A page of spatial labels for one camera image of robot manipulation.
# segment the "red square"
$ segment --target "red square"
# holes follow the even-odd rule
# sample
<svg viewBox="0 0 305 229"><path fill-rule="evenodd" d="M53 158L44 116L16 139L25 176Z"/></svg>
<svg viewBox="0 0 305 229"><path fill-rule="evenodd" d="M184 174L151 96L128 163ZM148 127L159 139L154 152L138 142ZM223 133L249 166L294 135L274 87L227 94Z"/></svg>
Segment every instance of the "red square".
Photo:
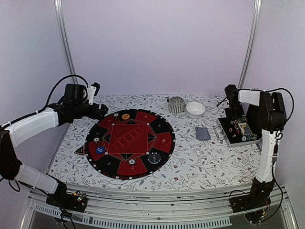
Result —
<svg viewBox="0 0 305 229"><path fill-rule="evenodd" d="M146 153L148 147L147 124L114 125L108 153Z"/></svg>

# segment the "orange token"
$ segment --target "orange token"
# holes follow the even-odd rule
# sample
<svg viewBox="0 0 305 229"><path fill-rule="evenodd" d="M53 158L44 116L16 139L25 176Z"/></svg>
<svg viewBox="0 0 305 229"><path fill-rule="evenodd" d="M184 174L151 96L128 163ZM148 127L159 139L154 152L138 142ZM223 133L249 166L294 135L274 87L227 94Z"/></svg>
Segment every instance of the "orange token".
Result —
<svg viewBox="0 0 305 229"><path fill-rule="evenodd" d="M124 119L124 120L127 120L127 119L129 119L130 118L130 115L129 114L123 114L122 115L122 119Z"/></svg>

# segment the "robotic arm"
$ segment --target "robotic arm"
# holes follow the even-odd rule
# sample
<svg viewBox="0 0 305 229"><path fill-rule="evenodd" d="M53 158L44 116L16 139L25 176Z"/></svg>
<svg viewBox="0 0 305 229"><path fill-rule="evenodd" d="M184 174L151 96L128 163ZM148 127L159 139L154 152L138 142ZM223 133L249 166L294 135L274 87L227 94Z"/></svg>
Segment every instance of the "robotic arm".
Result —
<svg viewBox="0 0 305 229"><path fill-rule="evenodd" d="M282 130L287 118L281 93L264 91L237 90L235 85L228 85L225 93L229 108L225 109L227 118L233 122L244 115L240 103L256 106L256 126L262 130L263 146L260 166L252 183L251 191L246 196L230 199L233 212L245 211L270 204L270 193L274 186L274 169L278 157L278 146L283 137Z"/></svg>
<svg viewBox="0 0 305 229"><path fill-rule="evenodd" d="M75 200L84 210L85 194L66 193L66 185L38 170L23 165L16 157L14 149L27 139L65 123L73 123L74 119L84 116L102 120L108 111L103 104L94 104L93 98L98 93L100 85L94 83L86 88L79 84L67 84L65 94L59 103L47 106L42 112L0 128L0 175L4 179L16 180L31 188L38 188L51 197L50 204L60 205L67 209L79 209Z"/></svg>

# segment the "white bowl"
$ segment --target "white bowl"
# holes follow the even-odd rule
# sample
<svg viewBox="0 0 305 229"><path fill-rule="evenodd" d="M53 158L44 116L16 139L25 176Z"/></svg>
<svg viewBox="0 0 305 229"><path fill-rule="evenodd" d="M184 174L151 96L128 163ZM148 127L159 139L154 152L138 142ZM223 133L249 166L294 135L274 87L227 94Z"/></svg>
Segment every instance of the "white bowl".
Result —
<svg viewBox="0 0 305 229"><path fill-rule="evenodd" d="M185 107L185 112L190 118L201 118L205 112L205 107L198 102L190 102Z"/></svg>

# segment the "table surface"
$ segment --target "table surface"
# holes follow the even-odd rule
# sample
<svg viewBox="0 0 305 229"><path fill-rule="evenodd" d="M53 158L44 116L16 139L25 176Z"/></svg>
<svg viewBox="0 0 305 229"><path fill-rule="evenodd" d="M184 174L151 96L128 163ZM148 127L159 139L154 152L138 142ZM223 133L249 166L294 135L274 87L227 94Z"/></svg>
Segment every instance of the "table surface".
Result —
<svg viewBox="0 0 305 229"><path fill-rule="evenodd" d="M186 103L202 103L206 108L204 116L191 119L185 113L170 113L167 95L112 95L95 99L96 103L105 104L109 108L108 114L123 109L151 110L172 125L176 137L175 149L158 171L132 180L118 180L100 174L85 156L74 153L84 145L91 127L98 122L85 117L70 125L49 174L70 184L139 191L197 190L251 183L259 166L258 147L252 144L228 148L225 141L217 139L213 130L217 118L225 116L224 108L227 105L223 103L216 107L223 96L179 96ZM207 127L211 140L197 140L197 126Z"/></svg>

